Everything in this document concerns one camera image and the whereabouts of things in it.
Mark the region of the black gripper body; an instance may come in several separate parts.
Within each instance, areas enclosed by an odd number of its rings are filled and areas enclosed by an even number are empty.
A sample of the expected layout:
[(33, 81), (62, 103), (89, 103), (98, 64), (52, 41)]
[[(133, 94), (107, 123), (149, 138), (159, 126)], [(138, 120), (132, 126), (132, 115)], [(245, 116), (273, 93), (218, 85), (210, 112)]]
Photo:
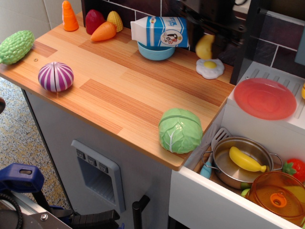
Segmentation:
[(242, 21), (234, 14), (234, 0), (182, 0), (181, 15), (185, 19), (204, 19), (204, 30), (214, 35), (221, 34), (231, 39), (234, 45), (241, 45), (246, 32)]

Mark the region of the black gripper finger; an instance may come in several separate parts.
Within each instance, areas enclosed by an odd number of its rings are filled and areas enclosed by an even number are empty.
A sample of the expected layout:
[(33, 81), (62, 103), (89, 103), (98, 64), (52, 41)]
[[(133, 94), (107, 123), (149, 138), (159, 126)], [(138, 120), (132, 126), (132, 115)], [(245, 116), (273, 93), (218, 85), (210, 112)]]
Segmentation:
[(187, 32), (190, 51), (195, 51), (195, 47), (199, 40), (205, 35), (203, 23), (204, 19), (191, 20), (187, 19)]
[(212, 43), (212, 58), (216, 59), (219, 56), (223, 58), (232, 57), (235, 55), (235, 47), (230, 38), (216, 34)]

